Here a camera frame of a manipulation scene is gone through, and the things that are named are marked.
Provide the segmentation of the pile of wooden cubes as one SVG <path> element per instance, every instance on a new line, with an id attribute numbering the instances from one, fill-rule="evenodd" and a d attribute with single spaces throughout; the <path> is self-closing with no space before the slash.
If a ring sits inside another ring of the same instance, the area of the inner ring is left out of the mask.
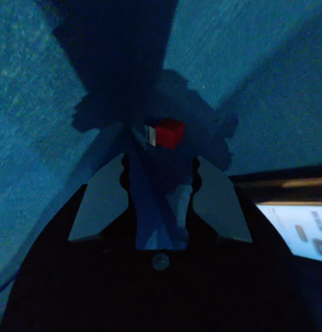
<path id="1" fill-rule="evenodd" d="M 185 124 L 171 118 L 149 119 L 144 123 L 147 142 L 174 150 L 183 140 Z"/>

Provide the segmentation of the green plastic box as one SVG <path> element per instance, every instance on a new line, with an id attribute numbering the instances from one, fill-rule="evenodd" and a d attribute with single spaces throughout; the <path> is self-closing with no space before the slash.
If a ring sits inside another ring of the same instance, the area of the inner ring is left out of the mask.
<path id="1" fill-rule="evenodd" d="M 322 120 L 322 1 L 0 1 L 0 293 L 67 200 L 118 154 L 227 175 L 322 162 L 249 148 L 250 113 Z M 185 124 L 174 149 L 144 123 Z"/>

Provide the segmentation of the printed instruction sheet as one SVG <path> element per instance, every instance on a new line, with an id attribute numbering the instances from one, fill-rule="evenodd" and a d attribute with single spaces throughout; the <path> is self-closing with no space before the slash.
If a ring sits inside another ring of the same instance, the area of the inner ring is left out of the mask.
<path id="1" fill-rule="evenodd" d="M 257 204 L 291 252 L 322 261 L 322 203 L 316 205 Z"/>

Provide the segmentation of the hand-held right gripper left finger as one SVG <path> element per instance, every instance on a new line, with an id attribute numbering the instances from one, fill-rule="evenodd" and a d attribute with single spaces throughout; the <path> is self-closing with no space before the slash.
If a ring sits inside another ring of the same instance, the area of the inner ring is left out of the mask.
<path id="1" fill-rule="evenodd" d="M 135 244 L 137 215 L 129 173 L 129 156 L 121 153 L 89 180 L 68 236 L 70 243 L 99 239 Z"/>

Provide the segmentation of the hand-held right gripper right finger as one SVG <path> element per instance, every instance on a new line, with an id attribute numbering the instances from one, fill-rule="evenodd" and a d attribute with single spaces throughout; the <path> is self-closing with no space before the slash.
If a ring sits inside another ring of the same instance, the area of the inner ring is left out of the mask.
<path id="1" fill-rule="evenodd" d="M 187 210 L 188 244 L 252 243 L 234 184 L 201 156 L 192 160 L 192 193 Z"/>

